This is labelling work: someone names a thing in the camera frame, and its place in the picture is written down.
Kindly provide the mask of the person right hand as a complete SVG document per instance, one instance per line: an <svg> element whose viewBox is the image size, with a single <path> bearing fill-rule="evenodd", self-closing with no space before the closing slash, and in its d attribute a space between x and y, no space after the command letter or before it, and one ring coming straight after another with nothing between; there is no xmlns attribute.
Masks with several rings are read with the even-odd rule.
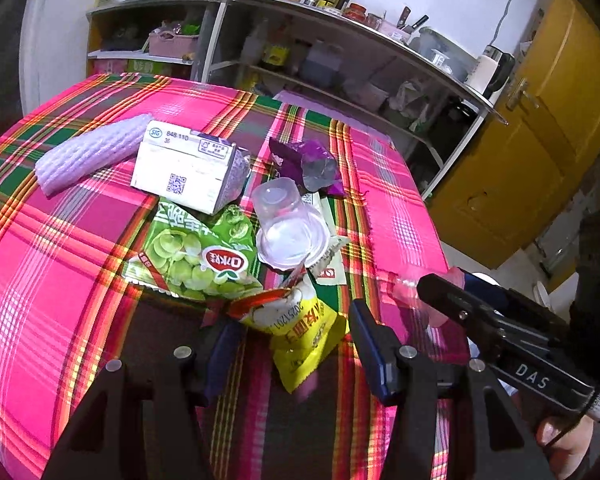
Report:
<svg viewBox="0 0 600 480"><path fill-rule="evenodd" d="M536 442L541 445L550 470L556 479L567 479L582 463L594 434L595 422L584 416L580 422L560 439L565 425L555 417L544 419L536 430Z"/></svg>

